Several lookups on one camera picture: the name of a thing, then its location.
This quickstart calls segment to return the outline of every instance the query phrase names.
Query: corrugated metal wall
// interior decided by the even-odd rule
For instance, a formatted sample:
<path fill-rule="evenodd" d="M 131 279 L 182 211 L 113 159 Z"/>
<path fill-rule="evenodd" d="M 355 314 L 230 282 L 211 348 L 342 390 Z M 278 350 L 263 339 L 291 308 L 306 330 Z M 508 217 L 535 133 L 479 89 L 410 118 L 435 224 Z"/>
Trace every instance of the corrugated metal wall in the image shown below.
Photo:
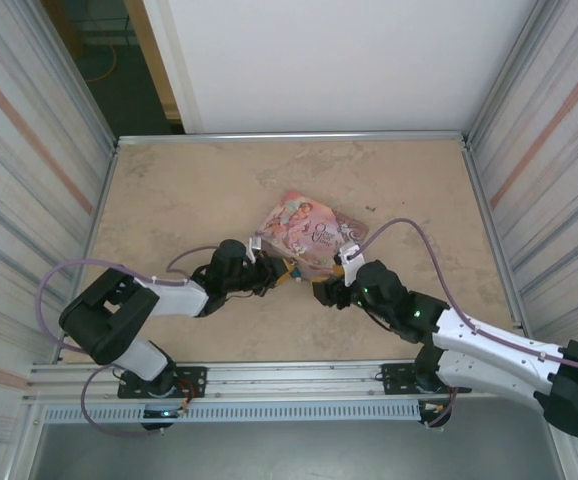
<path fill-rule="evenodd" d="M 53 352 L 36 327 L 36 285 L 82 255 L 113 151 L 53 27 L 26 3 L 0 1 L 0 468 L 30 366 Z M 47 291 L 49 318 L 73 279 Z"/>
<path fill-rule="evenodd" d="M 566 342 L 578 339 L 578 0 L 549 7 L 471 138 L 525 320 L 535 337 Z"/>

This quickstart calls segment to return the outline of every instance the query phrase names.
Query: beige table surface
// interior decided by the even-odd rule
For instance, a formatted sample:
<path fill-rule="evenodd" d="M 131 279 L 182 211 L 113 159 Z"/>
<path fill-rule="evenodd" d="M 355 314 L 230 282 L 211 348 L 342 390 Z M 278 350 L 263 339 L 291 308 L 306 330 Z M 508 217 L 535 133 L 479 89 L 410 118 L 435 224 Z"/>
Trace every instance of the beige table surface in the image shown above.
<path fill-rule="evenodd" d="M 241 241 L 295 189 L 369 225 L 419 222 L 462 308 L 503 328 L 511 320 L 460 148 L 455 141 L 163 144 L 123 146 L 92 256 L 162 276 L 187 249 Z M 404 285 L 445 298 L 424 245 L 407 225 L 365 254 Z M 187 257 L 193 271 L 210 252 Z M 101 270 L 87 272 L 89 281 Z M 232 299 L 214 315 L 147 320 L 142 334 L 177 361 L 413 358 L 411 345 L 356 308 L 320 306 L 308 282 L 264 298 Z M 85 360 L 66 352 L 65 361 Z"/>

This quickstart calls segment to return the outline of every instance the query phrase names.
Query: purple cable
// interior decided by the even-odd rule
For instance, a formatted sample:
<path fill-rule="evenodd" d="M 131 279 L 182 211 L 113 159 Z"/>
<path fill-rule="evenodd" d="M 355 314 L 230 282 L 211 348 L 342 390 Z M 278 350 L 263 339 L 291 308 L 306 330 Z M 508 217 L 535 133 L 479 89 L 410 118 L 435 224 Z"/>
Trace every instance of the purple cable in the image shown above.
<path fill-rule="evenodd" d="M 413 220 L 411 220 L 409 218 L 394 218 L 393 220 L 388 221 L 382 227 L 380 227 L 378 230 L 376 230 L 375 233 L 373 235 L 371 235 L 371 237 L 369 237 L 369 240 L 367 240 L 365 243 L 363 243 L 360 246 L 360 249 L 356 253 L 351 255 L 349 258 L 353 259 L 353 258 L 357 257 L 358 255 L 360 255 L 362 252 L 364 252 L 366 250 L 366 248 L 369 245 L 371 245 L 371 243 L 376 238 L 378 238 L 378 236 L 380 236 L 380 234 L 382 232 L 384 232 L 387 228 L 389 228 L 391 225 L 394 225 L 396 223 L 408 223 L 409 225 L 411 225 L 413 228 L 416 229 L 416 231 L 420 235 L 420 238 L 422 238 L 422 241 L 424 242 L 425 246 L 427 247 L 427 252 L 429 252 L 429 256 L 431 257 L 431 261 L 433 262 L 433 266 L 436 269 L 436 274 L 438 275 L 438 280 L 440 281 L 440 285 L 442 286 L 442 289 L 444 290 L 445 295 L 447 296 L 447 300 L 449 300 L 449 303 L 451 304 L 453 309 L 456 311 L 456 313 L 458 314 L 460 319 L 463 322 L 465 322 L 465 324 L 471 329 L 471 331 L 475 332 L 477 335 L 482 335 L 483 337 L 488 338 L 489 340 L 494 341 L 500 345 L 504 345 L 505 347 L 513 348 L 514 350 L 518 350 L 518 351 L 526 353 L 528 355 L 533 355 L 534 357 L 543 358 L 544 360 L 551 360 L 552 362 L 557 362 L 557 363 L 560 363 L 562 365 L 567 365 L 569 367 L 578 368 L 578 362 L 574 362 L 573 360 L 567 360 L 565 358 L 554 357 L 553 355 L 543 354 L 542 352 L 539 352 L 537 350 L 533 350 L 531 348 L 527 348 L 523 345 L 518 345 L 514 342 L 510 342 L 509 340 L 505 340 L 504 338 L 497 337 L 494 334 L 491 334 L 489 332 L 483 331 L 482 329 L 478 328 L 471 321 L 471 319 L 469 317 L 467 317 L 467 315 L 464 314 L 464 312 L 462 311 L 462 309 L 458 305 L 458 302 L 456 302 L 456 299 L 451 294 L 451 290 L 449 290 L 449 286 L 447 285 L 447 282 L 445 281 L 445 277 L 442 274 L 442 269 L 440 268 L 440 264 L 438 263 L 438 257 L 436 257 L 436 254 L 434 253 L 433 248 L 431 247 L 431 243 L 429 243 L 429 239 L 427 238 L 427 235 L 425 235 L 425 232 L 422 231 L 422 228 L 420 228 L 420 225 L 418 225 L 416 222 L 414 222 Z"/>
<path fill-rule="evenodd" d="M 146 277 L 146 276 L 144 276 L 138 272 L 135 272 L 129 268 L 123 267 L 122 265 L 118 265 L 117 263 L 113 263 L 113 262 L 107 262 L 106 260 L 80 258 L 77 260 L 67 260 L 65 262 L 59 263 L 58 265 L 53 267 L 51 270 L 49 270 L 45 274 L 45 276 L 42 277 L 42 280 L 40 280 L 40 284 L 38 285 L 38 289 L 36 290 L 36 298 L 35 298 L 35 302 L 34 302 L 34 306 L 35 306 L 35 310 L 36 310 L 36 320 L 38 321 L 38 326 L 40 327 L 40 330 L 42 330 L 42 332 L 47 337 L 49 337 L 51 340 L 53 340 L 59 347 L 64 348 L 66 350 L 71 350 L 72 352 L 78 352 L 78 353 L 85 353 L 85 352 L 84 352 L 84 350 L 82 350 L 78 347 L 74 347 L 73 345 L 69 345 L 68 343 L 63 342 L 62 340 L 60 340 L 60 338 L 56 337 L 53 333 L 51 333 L 51 330 L 49 330 L 49 327 L 47 326 L 47 322 L 45 321 L 44 317 L 42 316 L 42 294 L 44 293 L 45 288 L 47 287 L 47 283 L 49 283 L 49 280 L 51 279 L 51 277 L 53 277 L 56 273 L 58 273 L 63 268 L 72 267 L 72 266 L 76 266 L 76 265 L 96 265 L 96 266 L 100 266 L 100 267 L 113 268 L 114 270 L 125 273 L 127 275 L 131 275 L 132 277 L 135 277 L 135 278 L 137 278 L 143 282 L 155 283 L 156 285 L 176 287 L 176 286 L 184 285 L 187 282 L 187 280 L 158 280 L 158 279 L 154 280 L 153 278 Z"/>
<path fill-rule="evenodd" d="M 436 418 L 434 418 L 431 422 L 427 423 L 426 424 L 427 427 L 429 427 L 429 428 L 433 427 L 436 423 L 438 423 L 440 420 L 442 420 L 447 415 L 449 415 L 449 413 L 453 410 L 453 406 L 456 403 L 456 397 L 457 396 L 458 396 L 458 389 L 452 388 L 451 389 L 451 397 L 449 397 L 449 405 L 447 405 L 447 408 L 445 408 L 440 415 L 438 415 Z"/>
<path fill-rule="evenodd" d="M 131 438 L 148 437 L 150 435 L 154 435 L 156 433 L 159 433 L 159 430 L 151 430 L 151 431 L 145 430 L 144 432 L 125 432 L 122 430 L 115 430 L 113 428 L 103 427 L 99 423 L 96 423 L 96 421 L 93 418 L 91 418 L 91 415 L 89 415 L 89 413 L 87 412 L 87 407 L 85 405 L 85 398 L 87 396 L 87 389 L 89 388 L 89 385 L 91 385 L 91 382 L 93 381 L 93 379 L 96 375 L 98 375 L 103 370 L 106 370 L 107 368 L 113 367 L 113 366 L 114 365 L 109 364 L 109 365 L 103 365 L 100 368 L 96 368 L 91 373 L 91 375 L 89 376 L 87 381 L 85 382 L 85 386 L 82 388 L 82 393 L 80 394 L 80 409 L 82 410 L 82 415 L 85 417 L 85 420 L 87 420 L 89 425 L 91 425 L 96 430 L 98 430 L 102 433 L 106 433 L 107 435 L 113 435 L 114 437 L 131 437 Z"/>
<path fill-rule="evenodd" d="M 213 245 L 207 245 L 206 247 L 196 247 L 192 248 L 191 250 L 187 250 L 186 252 L 181 253 L 177 257 L 174 257 L 173 260 L 169 262 L 169 265 L 167 265 L 165 271 L 168 273 L 180 273 L 181 275 L 184 275 L 186 278 L 189 278 L 189 274 L 184 270 L 179 268 L 173 268 L 174 264 L 181 258 L 186 257 L 187 255 L 190 255 L 192 253 L 202 252 L 203 250 L 216 250 L 217 248 L 218 247 L 214 247 Z"/>

